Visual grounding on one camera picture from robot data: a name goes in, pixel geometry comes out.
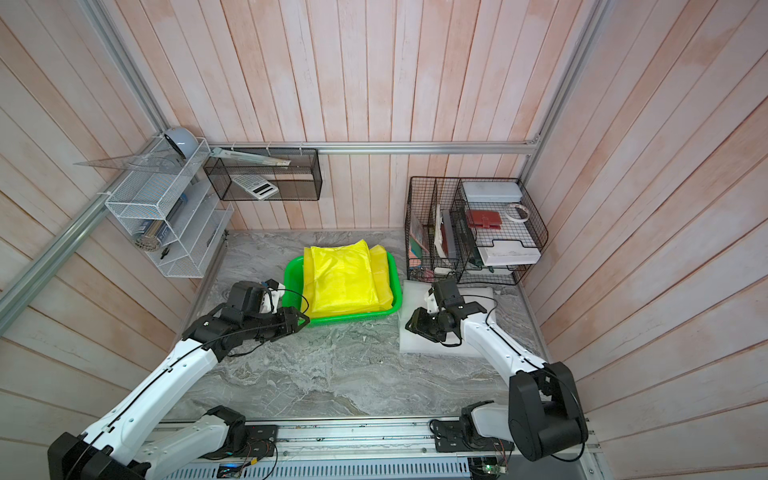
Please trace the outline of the white translucent raincoat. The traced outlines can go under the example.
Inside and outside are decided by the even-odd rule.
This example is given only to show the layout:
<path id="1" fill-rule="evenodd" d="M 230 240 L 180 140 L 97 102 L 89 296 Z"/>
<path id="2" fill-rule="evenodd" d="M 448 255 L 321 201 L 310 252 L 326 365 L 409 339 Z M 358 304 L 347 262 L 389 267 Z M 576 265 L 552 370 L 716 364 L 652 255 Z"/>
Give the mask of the white translucent raincoat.
<path id="1" fill-rule="evenodd" d="M 441 308 L 428 283 L 406 280 L 399 312 L 399 352 L 481 358 L 459 333 L 461 321 Z"/>

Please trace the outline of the green plastic basket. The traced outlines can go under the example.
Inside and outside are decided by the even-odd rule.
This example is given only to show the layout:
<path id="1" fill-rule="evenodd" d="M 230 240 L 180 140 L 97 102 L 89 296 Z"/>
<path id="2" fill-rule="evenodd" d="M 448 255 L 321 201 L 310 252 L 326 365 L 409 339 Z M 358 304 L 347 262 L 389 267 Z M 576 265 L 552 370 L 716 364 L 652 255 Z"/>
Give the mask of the green plastic basket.
<path id="1" fill-rule="evenodd" d="M 285 268 L 282 284 L 296 291 L 283 302 L 300 307 L 312 326 L 376 320 L 399 311 L 402 289 L 394 256 L 380 246 L 311 247 Z"/>

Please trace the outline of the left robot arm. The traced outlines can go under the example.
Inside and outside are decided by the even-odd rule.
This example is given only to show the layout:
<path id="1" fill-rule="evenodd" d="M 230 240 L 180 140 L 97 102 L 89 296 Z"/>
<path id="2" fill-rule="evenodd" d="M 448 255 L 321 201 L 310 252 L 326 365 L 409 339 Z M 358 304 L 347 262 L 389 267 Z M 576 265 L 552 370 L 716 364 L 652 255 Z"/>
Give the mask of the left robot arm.
<path id="1" fill-rule="evenodd" d="M 268 280 L 235 283 L 225 302 L 193 321 L 171 353 L 118 405 L 79 435 L 61 434 L 47 452 L 53 479 L 161 479 L 197 458 L 222 460 L 252 449 L 244 415 L 216 406 L 156 446 L 148 436 L 178 400 L 246 341 L 274 342 L 307 326 L 304 295 Z"/>

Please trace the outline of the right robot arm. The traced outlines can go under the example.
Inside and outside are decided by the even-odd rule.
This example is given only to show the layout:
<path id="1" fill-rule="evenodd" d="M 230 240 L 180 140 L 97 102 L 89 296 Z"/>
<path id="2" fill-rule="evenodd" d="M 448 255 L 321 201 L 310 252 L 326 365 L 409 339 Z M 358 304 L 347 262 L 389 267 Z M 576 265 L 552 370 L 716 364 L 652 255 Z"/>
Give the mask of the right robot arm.
<path id="1" fill-rule="evenodd" d="M 496 322 L 496 306 L 463 294 L 452 278 L 431 285 L 405 330 L 446 349 L 470 347 L 505 381 L 504 404 L 480 401 L 464 407 L 456 421 L 435 420 L 439 451 L 512 447 L 529 461 L 558 459 L 572 447 L 584 449 L 587 420 L 571 370 L 526 349 Z"/>

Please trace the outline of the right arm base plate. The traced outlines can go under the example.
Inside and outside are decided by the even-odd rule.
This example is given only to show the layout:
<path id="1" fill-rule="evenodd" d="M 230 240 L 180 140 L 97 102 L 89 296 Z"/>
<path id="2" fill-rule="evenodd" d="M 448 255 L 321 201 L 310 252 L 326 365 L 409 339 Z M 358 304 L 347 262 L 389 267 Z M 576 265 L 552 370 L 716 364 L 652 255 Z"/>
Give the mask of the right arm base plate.
<path id="1" fill-rule="evenodd" d="M 471 436 L 459 420 L 433 419 L 428 423 L 435 449 L 439 453 L 497 452 L 509 453 L 514 450 L 511 441 L 498 438 Z"/>

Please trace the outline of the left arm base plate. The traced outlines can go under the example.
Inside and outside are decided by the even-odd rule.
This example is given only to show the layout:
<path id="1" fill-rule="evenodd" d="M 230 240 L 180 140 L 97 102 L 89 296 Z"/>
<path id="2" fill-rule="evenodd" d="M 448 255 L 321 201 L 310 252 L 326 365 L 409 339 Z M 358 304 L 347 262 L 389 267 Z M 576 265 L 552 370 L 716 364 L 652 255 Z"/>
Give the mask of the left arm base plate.
<path id="1" fill-rule="evenodd" d="M 261 460 L 275 455 L 277 425 L 241 425 L 233 433 L 228 433 L 224 445 L 203 459 L 225 460 L 230 458 L 250 457 Z"/>

